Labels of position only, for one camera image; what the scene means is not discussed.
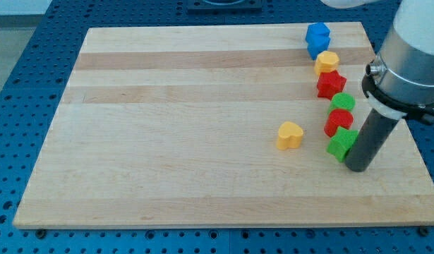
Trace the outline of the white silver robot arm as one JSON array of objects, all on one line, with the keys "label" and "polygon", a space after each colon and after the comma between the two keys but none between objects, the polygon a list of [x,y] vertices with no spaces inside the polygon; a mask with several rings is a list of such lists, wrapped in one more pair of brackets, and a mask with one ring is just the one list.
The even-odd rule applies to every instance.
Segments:
[{"label": "white silver robot arm", "polygon": [[392,120],[434,123],[434,0],[402,0],[362,90]]}]

